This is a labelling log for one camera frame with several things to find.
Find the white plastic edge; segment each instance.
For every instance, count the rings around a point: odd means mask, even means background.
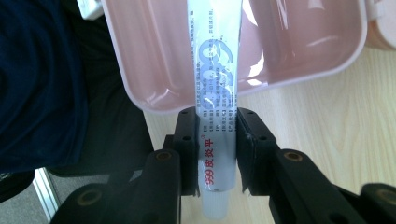
[[[365,0],[365,3],[368,21],[375,21],[385,15],[383,0]]]
[[[87,21],[94,21],[104,14],[101,0],[77,0],[81,17]]]

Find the toothpaste tube cap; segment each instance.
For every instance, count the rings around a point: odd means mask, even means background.
[[[229,194],[229,190],[210,191],[202,189],[202,210],[204,216],[215,220],[223,219],[227,215]]]

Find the toothpaste logo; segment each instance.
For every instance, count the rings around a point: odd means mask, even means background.
[[[197,90],[199,103],[204,109],[233,107],[233,73],[227,66],[233,63],[233,54],[220,39],[208,39],[199,48],[201,64],[197,64],[197,74],[202,88]]]

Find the screw hole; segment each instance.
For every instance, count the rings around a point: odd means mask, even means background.
[[[379,189],[376,192],[376,195],[379,196],[379,198],[384,202],[396,205],[396,192],[388,189]]]
[[[170,154],[169,152],[161,152],[155,156],[155,158],[157,158],[158,161],[167,161],[171,159],[171,157],[172,154]]]
[[[284,154],[284,156],[286,157],[286,159],[290,160],[290,161],[302,161],[303,157],[295,152],[286,152]]]
[[[329,215],[329,219],[332,223],[336,224],[347,224],[349,223],[347,218],[339,213],[332,213]]]
[[[80,206],[89,206],[98,202],[102,198],[102,191],[99,189],[88,189],[80,194],[77,203]]]

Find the container lid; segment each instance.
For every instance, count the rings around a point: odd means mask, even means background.
[[[368,5],[378,17],[370,21],[366,45],[378,49],[396,49],[396,1],[374,0]]]

